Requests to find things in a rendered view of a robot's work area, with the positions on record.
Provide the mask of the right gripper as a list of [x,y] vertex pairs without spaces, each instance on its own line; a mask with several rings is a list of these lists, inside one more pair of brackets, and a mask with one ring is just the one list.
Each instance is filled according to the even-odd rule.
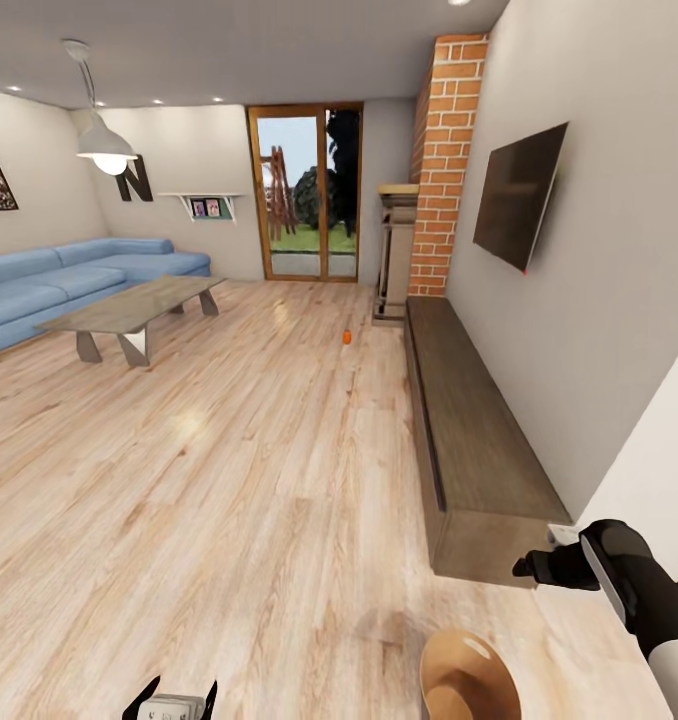
[[571,568],[567,559],[567,550],[559,548],[555,552],[531,550],[526,557],[521,558],[512,569],[514,577],[534,576],[536,584],[557,585],[568,589],[583,589],[586,591],[600,591],[599,583],[590,583],[583,580]]

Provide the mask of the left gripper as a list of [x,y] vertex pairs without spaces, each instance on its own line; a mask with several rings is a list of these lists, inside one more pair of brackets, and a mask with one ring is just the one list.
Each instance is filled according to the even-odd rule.
[[[137,699],[123,712],[122,720],[136,720],[137,716],[139,716],[139,704],[141,702],[146,702],[147,700],[151,700],[151,696],[153,696],[157,686],[159,685],[159,682],[161,681],[161,675],[156,676],[155,679],[137,696]],[[216,700],[216,695],[218,692],[218,682],[214,681],[214,684],[212,685],[212,688],[210,689],[210,693],[208,693],[208,696],[206,697],[206,708],[204,711],[204,714],[202,715],[202,718],[200,720],[210,720],[212,716],[212,711],[214,708],[214,703]]]

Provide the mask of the trash can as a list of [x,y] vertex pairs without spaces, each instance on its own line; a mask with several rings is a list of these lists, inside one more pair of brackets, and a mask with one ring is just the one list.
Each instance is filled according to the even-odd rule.
[[[490,658],[464,638],[484,647]],[[425,646],[420,677],[422,720],[523,720],[509,668],[486,640],[469,630],[438,631]]]

